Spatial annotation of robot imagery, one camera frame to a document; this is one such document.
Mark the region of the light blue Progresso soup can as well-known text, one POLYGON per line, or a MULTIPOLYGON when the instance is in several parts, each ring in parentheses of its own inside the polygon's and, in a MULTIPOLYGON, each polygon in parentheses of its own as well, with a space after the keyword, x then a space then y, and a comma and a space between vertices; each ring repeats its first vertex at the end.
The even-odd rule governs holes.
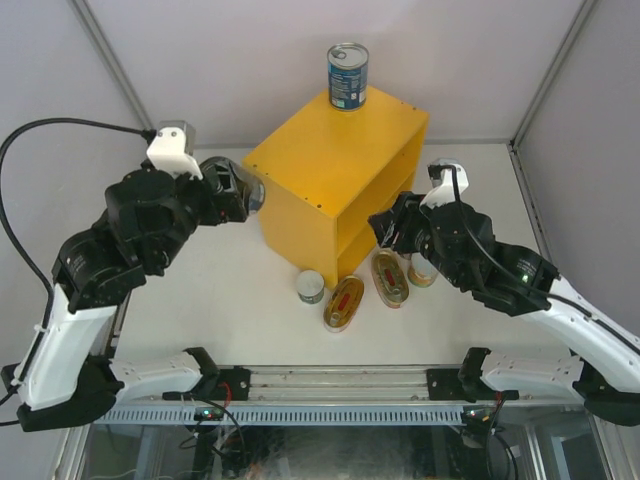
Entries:
POLYGON ((263 182, 239 164, 223 156, 206 159, 200 165, 203 177, 213 191, 213 205, 221 218, 245 222, 264 204, 263 182))

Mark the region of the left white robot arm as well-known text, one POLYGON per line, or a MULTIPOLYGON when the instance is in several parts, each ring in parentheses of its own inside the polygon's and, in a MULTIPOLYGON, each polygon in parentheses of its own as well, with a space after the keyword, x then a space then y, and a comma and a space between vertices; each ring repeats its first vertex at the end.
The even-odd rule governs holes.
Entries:
POLYGON ((230 159, 209 158, 200 170, 199 176, 153 167, 128 173, 106 189, 101 217, 61 246, 45 324, 24 360, 1 372, 20 398, 17 423, 24 431, 86 425, 142 397, 215 395, 220 371, 201 347, 140 364, 92 353, 129 294, 163 275, 197 228, 241 223, 261 208, 262 181, 230 159))

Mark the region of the dark blue soup can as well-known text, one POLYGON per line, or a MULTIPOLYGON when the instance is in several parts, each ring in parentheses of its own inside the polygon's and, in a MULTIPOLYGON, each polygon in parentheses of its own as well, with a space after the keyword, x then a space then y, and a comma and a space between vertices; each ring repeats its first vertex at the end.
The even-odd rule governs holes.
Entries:
POLYGON ((359 43, 333 45, 327 52, 330 104, 343 112, 361 108, 367 99, 369 51, 359 43))

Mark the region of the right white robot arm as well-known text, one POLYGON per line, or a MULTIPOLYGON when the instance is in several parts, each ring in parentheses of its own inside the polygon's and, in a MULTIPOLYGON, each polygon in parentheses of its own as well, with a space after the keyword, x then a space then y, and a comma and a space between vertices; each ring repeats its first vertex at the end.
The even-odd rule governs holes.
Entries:
POLYGON ((403 192, 393 206, 369 217, 377 244, 417 253, 455 288, 486 308, 530 321, 561 340, 559 359, 516 358, 472 347, 458 372, 470 399, 503 393, 569 397, 619 426, 639 423, 639 340, 579 295, 557 268, 535 251, 498 242, 491 219, 453 201, 423 204, 403 192))

